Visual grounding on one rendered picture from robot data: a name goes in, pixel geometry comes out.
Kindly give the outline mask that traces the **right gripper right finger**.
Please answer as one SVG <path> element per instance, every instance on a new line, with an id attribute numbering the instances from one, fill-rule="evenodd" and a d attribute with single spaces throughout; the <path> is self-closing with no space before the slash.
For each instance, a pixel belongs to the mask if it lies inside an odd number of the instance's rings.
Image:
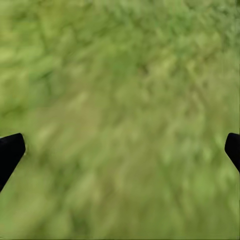
<path id="1" fill-rule="evenodd" d="M 229 133 L 224 150 L 240 172 L 240 134 Z"/>

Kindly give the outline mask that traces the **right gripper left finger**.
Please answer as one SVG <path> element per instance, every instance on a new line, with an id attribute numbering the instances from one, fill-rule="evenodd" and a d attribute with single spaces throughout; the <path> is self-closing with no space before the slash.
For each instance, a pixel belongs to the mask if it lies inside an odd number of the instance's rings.
<path id="1" fill-rule="evenodd" d="M 0 192 L 26 151 L 21 133 L 0 138 Z"/>

